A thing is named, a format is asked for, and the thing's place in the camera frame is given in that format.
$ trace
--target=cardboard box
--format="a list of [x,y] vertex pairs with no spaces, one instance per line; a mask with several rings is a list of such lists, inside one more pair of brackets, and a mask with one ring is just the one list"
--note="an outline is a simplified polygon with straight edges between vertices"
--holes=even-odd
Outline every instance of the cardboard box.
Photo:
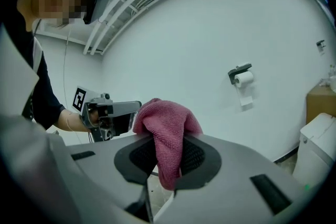
[[320,113],[336,117],[336,93],[330,87],[317,85],[307,94],[306,124]]

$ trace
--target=person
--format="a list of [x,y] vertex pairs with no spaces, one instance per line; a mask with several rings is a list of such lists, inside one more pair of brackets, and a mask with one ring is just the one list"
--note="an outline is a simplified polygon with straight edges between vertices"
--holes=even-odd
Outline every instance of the person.
[[[37,19],[57,19],[64,26],[86,10],[88,0],[7,0],[3,23],[16,48],[33,66],[33,22]],[[27,119],[35,118],[45,129],[52,125],[65,131],[89,132],[78,113],[73,113],[59,103],[48,76],[47,64],[42,54],[37,75],[39,80],[23,110]],[[90,113],[90,121],[98,124],[98,113]]]

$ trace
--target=toilet paper holder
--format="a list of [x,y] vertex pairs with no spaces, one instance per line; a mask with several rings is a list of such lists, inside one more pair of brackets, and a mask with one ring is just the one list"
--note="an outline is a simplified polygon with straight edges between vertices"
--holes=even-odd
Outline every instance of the toilet paper holder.
[[230,78],[230,81],[231,81],[231,84],[234,85],[236,84],[236,80],[235,80],[235,75],[238,75],[240,73],[244,73],[246,72],[249,68],[251,68],[252,65],[250,63],[247,63],[243,66],[236,66],[235,69],[232,69],[228,72],[228,75],[229,75],[229,78]]

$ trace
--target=white wall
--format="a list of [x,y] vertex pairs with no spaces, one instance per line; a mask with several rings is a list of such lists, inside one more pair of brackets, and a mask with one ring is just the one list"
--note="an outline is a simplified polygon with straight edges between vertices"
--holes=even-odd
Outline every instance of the white wall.
[[[274,161],[297,146],[306,94],[336,63],[335,42],[314,0],[165,0],[104,55],[103,90],[115,101],[178,102],[205,134]],[[227,75],[244,62],[255,76],[246,111]]]
[[[58,101],[71,111],[76,87],[82,86],[92,91],[102,90],[102,56],[83,55],[83,45],[69,42],[65,61],[65,89],[68,107],[66,105],[63,83],[63,66],[65,40],[36,35],[41,43],[48,66],[48,74],[52,90]],[[52,126],[49,133],[58,130],[66,145],[88,143],[88,134],[83,132],[66,132]]]

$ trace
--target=floor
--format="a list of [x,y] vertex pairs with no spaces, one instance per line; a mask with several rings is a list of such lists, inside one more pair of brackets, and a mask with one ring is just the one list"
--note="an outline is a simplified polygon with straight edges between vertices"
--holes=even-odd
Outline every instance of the floor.
[[[286,172],[293,174],[298,154],[295,153],[285,161],[278,163],[277,165],[284,169]],[[173,193],[172,191],[164,189],[157,176],[151,175],[148,180],[149,199],[152,208],[152,214],[155,216],[161,207],[168,201],[169,197]]]

